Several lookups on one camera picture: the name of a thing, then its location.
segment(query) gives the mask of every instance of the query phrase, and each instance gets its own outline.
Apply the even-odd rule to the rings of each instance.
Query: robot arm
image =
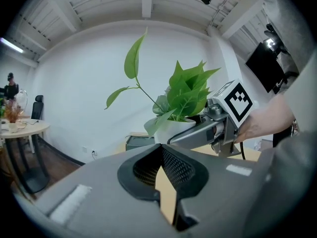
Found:
[[[215,153],[223,157],[241,154],[234,141],[252,106],[241,81],[230,81],[208,99],[201,123],[173,136],[167,143],[186,149],[211,144]]]

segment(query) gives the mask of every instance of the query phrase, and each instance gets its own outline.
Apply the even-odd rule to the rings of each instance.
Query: ceiling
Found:
[[[143,19],[146,13],[151,15],[151,20],[179,24],[207,34],[210,25],[220,29],[240,1],[211,0],[210,5],[205,5],[200,0],[29,0],[4,38],[22,48],[24,56],[37,60],[76,32],[107,22]],[[263,33],[266,24],[266,15],[259,10],[229,41],[248,55],[267,38]]]

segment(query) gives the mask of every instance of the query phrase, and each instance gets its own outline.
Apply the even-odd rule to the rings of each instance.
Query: round table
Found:
[[[5,120],[6,123],[2,124],[1,126],[1,134],[0,138],[5,139],[5,144],[7,148],[7,152],[9,155],[9,158],[12,162],[13,169],[20,180],[21,184],[25,188],[25,190],[30,193],[36,193],[49,183],[50,177],[48,174],[48,171],[45,167],[45,164],[43,162],[41,152],[38,146],[38,138],[37,134],[47,130],[49,128],[49,124],[42,120],[35,120],[35,119],[21,119],[17,121],[18,125],[18,132],[16,133],[10,133],[8,130],[8,121]],[[23,146],[21,144],[21,137],[31,136],[32,141],[34,144],[34,150],[37,157],[37,160],[39,162],[39,167],[36,168],[30,168],[27,160],[24,155]],[[25,167],[25,172],[22,173],[19,169],[17,162],[15,160],[14,154],[12,152],[11,142],[13,139],[16,139],[17,145],[19,148],[20,156],[22,163]]]

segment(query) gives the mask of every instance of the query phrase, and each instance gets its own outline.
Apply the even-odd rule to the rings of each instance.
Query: monitor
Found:
[[[257,76],[267,92],[284,78],[284,72],[272,50],[264,43],[258,45],[246,62],[246,66]]]

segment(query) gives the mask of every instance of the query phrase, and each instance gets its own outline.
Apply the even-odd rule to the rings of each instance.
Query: gray box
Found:
[[[145,145],[153,145],[154,137],[148,137],[148,136],[130,136],[125,144],[125,150],[131,150],[134,148],[142,147]]]

